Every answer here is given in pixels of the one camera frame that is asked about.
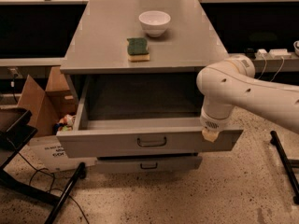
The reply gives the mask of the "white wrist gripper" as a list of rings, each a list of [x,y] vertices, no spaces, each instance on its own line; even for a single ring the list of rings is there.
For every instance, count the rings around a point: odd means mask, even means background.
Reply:
[[[222,110],[212,108],[209,110],[203,107],[199,118],[202,126],[205,127],[202,130],[203,137],[207,141],[214,143],[219,137],[219,132],[223,131],[228,125],[231,113],[231,108]]]

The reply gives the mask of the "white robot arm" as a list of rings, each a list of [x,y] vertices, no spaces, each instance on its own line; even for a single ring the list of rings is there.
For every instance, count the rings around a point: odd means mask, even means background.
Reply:
[[[196,84],[204,95],[200,122],[207,141],[217,140],[236,106],[299,133],[299,87],[254,76],[254,64],[244,55],[210,64],[199,72]]]

